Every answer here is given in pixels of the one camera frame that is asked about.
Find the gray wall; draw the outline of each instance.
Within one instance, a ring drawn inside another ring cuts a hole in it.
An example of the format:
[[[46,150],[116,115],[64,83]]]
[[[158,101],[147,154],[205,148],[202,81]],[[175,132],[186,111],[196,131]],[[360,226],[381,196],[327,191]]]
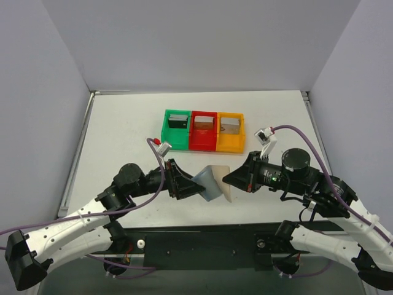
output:
[[[359,0],[43,0],[91,89],[309,90]]]
[[[55,217],[90,94],[39,0],[1,1],[0,40],[3,230]],[[0,259],[0,294],[16,293]]]
[[[393,1],[362,0],[311,91],[333,172],[393,231]]]

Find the bolt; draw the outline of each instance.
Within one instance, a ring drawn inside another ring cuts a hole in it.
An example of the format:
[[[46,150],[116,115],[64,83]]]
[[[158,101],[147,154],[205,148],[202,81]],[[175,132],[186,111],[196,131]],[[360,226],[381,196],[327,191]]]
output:
[[[143,249],[143,248],[145,248],[145,241],[144,240],[138,240],[137,242],[136,242],[136,246],[139,248],[139,249]]]
[[[257,246],[258,248],[264,248],[266,246],[266,243],[264,240],[262,240],[261,238],[259,240],[257,240]]]

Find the white table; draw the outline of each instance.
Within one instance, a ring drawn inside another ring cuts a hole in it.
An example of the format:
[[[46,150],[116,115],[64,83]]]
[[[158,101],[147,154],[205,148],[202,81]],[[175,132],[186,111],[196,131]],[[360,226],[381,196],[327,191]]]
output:
[[[168,93],[98,95],[91,112],[68,213],[75,211],[107,188],[120,167],[138,164],[145,173],[158,166],[147,137],[160,137],[165,109],[185,109],[244,114],[246,145],[244,154],[171,151],[187,173],[197,174],[207,165],[238,168],[249,151],[260,150],[254,132],[262,127],[291,124],[302,130],[322,155],[313,125],[299,91]],[[308,147],[293,131],[276,133],[278,143],[270,162],[280,165],[281,154],[290,148]],[[311,155],[311,165],[318,167]],[[262,187],[254,194],[232,188],[233,203],[224,197],[206,202],[199,195],[177,201],[162,192],[154,202],[119,219],[123,227],[194,226],[296,221],[302,206],[281,202],[280,192]],[[136,203],[151,195],[138,197]]]

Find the orange bin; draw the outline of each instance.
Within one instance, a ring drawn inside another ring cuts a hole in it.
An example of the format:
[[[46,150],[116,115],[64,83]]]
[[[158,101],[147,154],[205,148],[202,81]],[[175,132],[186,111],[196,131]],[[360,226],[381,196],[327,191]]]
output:
[[[239,134],[226,134],[220,132],[221,118],[236,118],[240,120]],[[217,146],[216,152],[236,152],[244,151],[244,142],[246,134],[244,132],[244,116],[243,114],[235,114],[232,112],[217,113]]]

